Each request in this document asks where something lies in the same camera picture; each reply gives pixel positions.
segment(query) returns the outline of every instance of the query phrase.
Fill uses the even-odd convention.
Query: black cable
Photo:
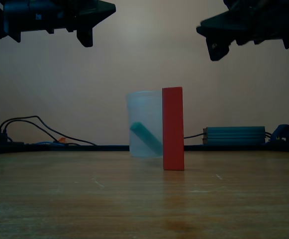
[[[43,128],[39,127],[38,125],[36,125],[35,123],[33,122],[30,122],[30,121],[27,121],[27,120],[21,120],[21,119],[16,119],[16,120],[12,120],[10,122],[8,122],[4,128],[4,131],[7,131],[7,127],[9,126],[9,124],[13,123],[13,122],[26,122],[26,123],[30,123],[34,126],[36,126],[37,128],[39,128],[40,130],[44,131],[46,134],[48,134],[54,141],[58,142],[57,139],[52,136],[50,133],[48,133],[46,130],[44,130]]]
[[[92,143],[92,142],[89,142],[89,141],[85,141],[85,140],[81,140],[81,139],[77,139],[77,138],[72,138],[72,137],[69,137],[69,136],[66,136],[62,133],[59,133],[58,131],[55,131],[54,129],[50,128],[48,125],[45,124],[45,122],[39,117],[39,116],[28,116],[28,117],[18,117],[18,118],[12,118],[12,119],[8,119],[8,120],[5,120],[3,123],[1,123],[0,125],[0,129],[4,126],[5,123],[11,121],[11,120],[23,120],[23,119],[30,119],[30,118],[37,118],[39,119],[39,121],[49,130],[63,136],[63,137],[66,137],[66,138],[69,138],[69,139],[72,139],[72,140],[75,140],[75,141],[79,141],[79,142],[84,142],[84,143],[89,143],[89,144],[92,144],[94,146],[97,146],[95,143]]]
[[[202,136],[202,135],[204,135],[204,133],[200,133],[200,134],[197,134],[197,135],[194,135],[194,136],[190,136],[190,137],[184,137],[184,139],[195,138],[195,137],[199,137],[199,136]]]

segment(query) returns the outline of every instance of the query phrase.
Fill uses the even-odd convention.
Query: wood grain
[[[0,239],[289,239],[289,153],[0,155]]]

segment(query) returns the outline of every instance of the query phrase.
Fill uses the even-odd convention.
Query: red rectangular block
[[[183,89],[163,88],[163,168],[184,170]]]

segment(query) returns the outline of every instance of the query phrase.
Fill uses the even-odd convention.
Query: teal power supply
[[[206,145],[260,145],[265,143],[265,127],[207,127],[203,129]]]

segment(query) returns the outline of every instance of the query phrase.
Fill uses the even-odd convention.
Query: wooden table
[[[289,153],[0,155],[0,239],[289,239]]]

